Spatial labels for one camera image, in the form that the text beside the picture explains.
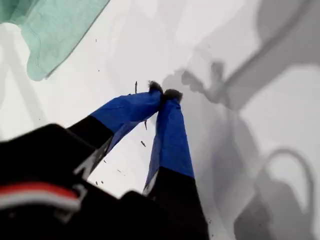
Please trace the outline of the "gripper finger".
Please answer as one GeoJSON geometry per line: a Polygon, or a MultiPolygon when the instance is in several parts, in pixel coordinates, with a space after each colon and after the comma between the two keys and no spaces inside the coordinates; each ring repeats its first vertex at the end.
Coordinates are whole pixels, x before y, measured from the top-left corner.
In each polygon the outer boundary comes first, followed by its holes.
{"type": "Polygon", "coordinates": [[[151,81],[147,92],[113,98],[68,129],[94,148],[103,147],[106,155],[139,123],[159,110],[162,98],[163,89],[151,81]]]}
{"type": "Polygon", "coordinates": [[[163,240],[207,240],[180,102],[168,89],[160,105],[143,193],[155,207],[157,236],[163,240]]]}

